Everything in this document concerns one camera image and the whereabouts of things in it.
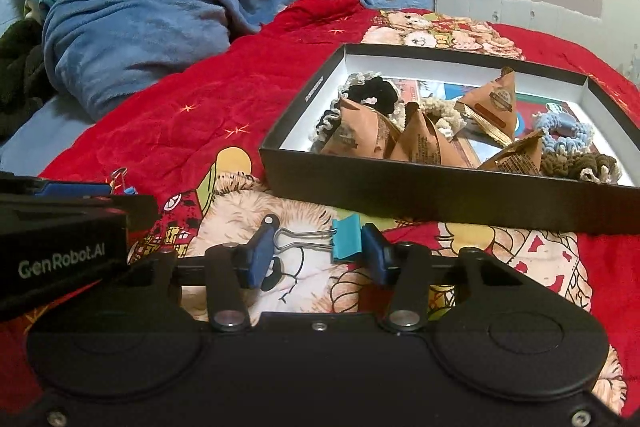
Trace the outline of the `teal binder clip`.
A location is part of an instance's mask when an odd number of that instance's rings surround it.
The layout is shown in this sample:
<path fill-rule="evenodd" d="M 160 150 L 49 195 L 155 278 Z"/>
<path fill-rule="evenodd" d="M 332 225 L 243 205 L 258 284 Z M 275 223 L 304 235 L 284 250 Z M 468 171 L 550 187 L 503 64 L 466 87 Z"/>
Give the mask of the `teal binder clip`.
<path fill-rule="evenodd" d="M 349 262 L 362 254 L 360 217 L 350 215 L 334 219 L 327 230 L 321 231 L 297 232 L 280 228 L 274 234 L 273 242 L 277 253 L 310 248 L 329 253 L 334 263 Z"/>

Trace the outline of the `brown paper pyramid packet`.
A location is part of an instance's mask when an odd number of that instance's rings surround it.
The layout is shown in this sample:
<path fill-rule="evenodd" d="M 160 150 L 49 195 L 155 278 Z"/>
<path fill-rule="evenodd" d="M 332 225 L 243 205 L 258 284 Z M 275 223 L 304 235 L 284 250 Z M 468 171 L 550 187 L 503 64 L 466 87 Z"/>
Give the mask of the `brown paper pyramid packet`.
<path fill-rule="evenodd" d="M 541 130 L 530 132 L 478 166 L 480 170 L 540 176 Z"/>
<path fill-rule="evenodd" d="M 372 107 L 342 98 L 338 104 L 340 124 L 332 132 L 321 154 L 385 159 L 400 137 L 399 129 Z"/>
<path fill-rule="evenodd" d="M 516 115 L 515 72 L 503 67 L 500 76 L 459 98 L 464 113 L 502 147 L 514 141 Z"/>
<path fill-rule="evenodd" d="M 390 153 L 391 160 L 421 165 L 466 168 L 468 164 L 454 145 L 436 129 L 416 102 L 405 107 L 406 125 Z"/>

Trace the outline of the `cream crochet scrunchie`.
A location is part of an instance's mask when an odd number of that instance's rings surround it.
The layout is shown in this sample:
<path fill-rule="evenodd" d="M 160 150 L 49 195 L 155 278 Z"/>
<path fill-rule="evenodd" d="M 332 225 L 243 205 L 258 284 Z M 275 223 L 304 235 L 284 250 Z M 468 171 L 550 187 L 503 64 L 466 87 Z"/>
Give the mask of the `cream crochet scrunchie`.
<path fill-rule="evenodd" d="M 464 118 L 456 109 L 454 101 L 443 100 L 442 98 L 424 98 L 420 102 L 411 101 L 405 103 L 404 109 L 405 124 L 409 124 L 411 116 L 417 110 L 420 110 L 448 141 L 454 139 L 456 134 L 465 127 Z"/>

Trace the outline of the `black crochet scrunchie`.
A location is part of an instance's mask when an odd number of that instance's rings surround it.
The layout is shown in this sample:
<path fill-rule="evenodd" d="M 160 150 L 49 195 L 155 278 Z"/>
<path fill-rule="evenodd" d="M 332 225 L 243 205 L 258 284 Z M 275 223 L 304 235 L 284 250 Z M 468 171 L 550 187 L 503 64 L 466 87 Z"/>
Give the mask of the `black crochet scrunchie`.
<path fill-rule="evenodd" d="M 392 125 L 402 131 L 405 128 L 405 103 L 393 81 L 383 78 L 379 72 L 353 72 L 337 90 L 337 97 L 330 102 L 311 135 L 313 152 L 319 152 L 330 136 L 341 124 L 338 104 L 349 100 L 375 109 L 385 116 Z"/>

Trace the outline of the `light blue crochet scrunchie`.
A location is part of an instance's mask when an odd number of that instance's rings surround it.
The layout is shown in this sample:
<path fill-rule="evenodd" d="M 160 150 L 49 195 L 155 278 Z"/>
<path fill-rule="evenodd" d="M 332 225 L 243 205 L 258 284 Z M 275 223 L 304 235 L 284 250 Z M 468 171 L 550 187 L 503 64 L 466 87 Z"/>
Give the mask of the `light blue crochet scrunchie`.
<path fill-rule="evenodd" d="M 593 127 L 569 113 L 535 113 L 534 130 L 541 132 L 542 151 L 572 156 L 588 153 L 593 139 Z"/>

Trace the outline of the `brown crochet scrunchie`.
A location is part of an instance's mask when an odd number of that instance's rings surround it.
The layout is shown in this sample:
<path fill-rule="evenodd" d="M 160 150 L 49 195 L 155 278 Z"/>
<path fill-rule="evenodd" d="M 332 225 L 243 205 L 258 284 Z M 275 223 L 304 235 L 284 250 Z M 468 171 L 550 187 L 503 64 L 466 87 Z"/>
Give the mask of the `brown crochet scrunchie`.
<path fill-rule="evenodd" d="M 565 155 L 543 153 L 540 172 L 550 178 L 587 181 L 597 184 L 617 184 L 622 169 L 617 160 L 601 153 Z"/>

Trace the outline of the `blue binder clip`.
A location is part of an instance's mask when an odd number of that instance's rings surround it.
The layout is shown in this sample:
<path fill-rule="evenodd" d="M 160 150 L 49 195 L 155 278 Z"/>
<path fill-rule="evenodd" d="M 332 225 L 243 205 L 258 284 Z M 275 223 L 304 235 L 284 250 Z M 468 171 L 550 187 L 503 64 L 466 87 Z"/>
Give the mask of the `blue binder clip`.
<path fill-rule="evenodd" d="M 111 172 L 106 183 L 111 187 L 111 193 L 115 195 L 137 195 L 137 189 L 127 182 L 128 169 L 119 167 Z"/>

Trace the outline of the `black shallow cardboard box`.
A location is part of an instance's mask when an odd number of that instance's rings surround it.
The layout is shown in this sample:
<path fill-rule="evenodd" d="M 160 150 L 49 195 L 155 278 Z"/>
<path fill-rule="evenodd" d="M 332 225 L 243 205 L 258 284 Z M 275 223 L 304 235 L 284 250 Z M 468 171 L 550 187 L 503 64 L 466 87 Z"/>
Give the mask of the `black shallow cardboard box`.
<path fill-rule="evenodd" d="M 316 154 L 314 127 L 352 72 L 479 86 L 501 67 L 518 93 L 565 102 L 594 128 L 594 143 L 622 168 L 620 184 L 521 176 L 386 159 Z M 259 147 L 267 181 L 283 198 L 376 217 L 591 234 L 639 231 L 639 128 L 585 74 L 443 49 L 345 44 L 305 84 Z"/>

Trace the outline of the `red embroidered bedspread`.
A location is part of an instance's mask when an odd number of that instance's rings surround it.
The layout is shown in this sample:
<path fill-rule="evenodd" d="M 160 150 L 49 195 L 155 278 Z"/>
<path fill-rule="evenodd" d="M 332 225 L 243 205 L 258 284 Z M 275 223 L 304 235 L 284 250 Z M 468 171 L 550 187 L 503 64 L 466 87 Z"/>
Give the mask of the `red embroidered bedspread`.
<path fill-rule="evenodd" d="M 256 35 L 169 76 L 118 106 L 44 172 L 102 181 L 117 167 L 154 195 L 160 217 L 134 251 L 170 245 L 193 254 L 267 205 L 258 147 L 308 76 L 343 43 L 397 24 L 359 0 L 298 0 Z M 639 239 L 384 219 L 392 241 L 454 255 L 477 246 L 592 312 L 611 340 L 596 392 L 624 415 L 639 406 Z"/>

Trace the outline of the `colourful printed book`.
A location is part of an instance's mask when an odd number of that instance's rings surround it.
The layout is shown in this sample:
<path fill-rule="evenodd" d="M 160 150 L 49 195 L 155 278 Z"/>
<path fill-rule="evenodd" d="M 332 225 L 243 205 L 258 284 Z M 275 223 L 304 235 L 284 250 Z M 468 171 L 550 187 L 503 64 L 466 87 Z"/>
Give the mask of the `colourful printed book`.
<path fill-rule="evenodd" d="M 464 113 L 464 107 L 459 103 L 459 98 L 466 92 L 475 89 L 472 84 L 451 83 L 442 80 L 419 80 L 411 78 L 390 77 L 394 85 L 400 91 L 401 100 L 404 103 L 411 101 L 420 102 L 424 98 L 442 98 L 454 101 L 456 109 L 461 113 L 465 121 L 465 127 L 449 141 L 462 155 L 468 166 L 477 167 L 492 155 L 495 155 L 503 147 L 491 139 L 480 126 Z M 516 96 L 516 115 L 518 123 L 515 128 L 514 138 L 524 138 L 534 130 L 533 115 L 535 113 L 569 113 L 577 120 L 587 124 L 585 119 L 575 114 L 570 103 L 546 98 L 545 96 L 519 93 Z"/>

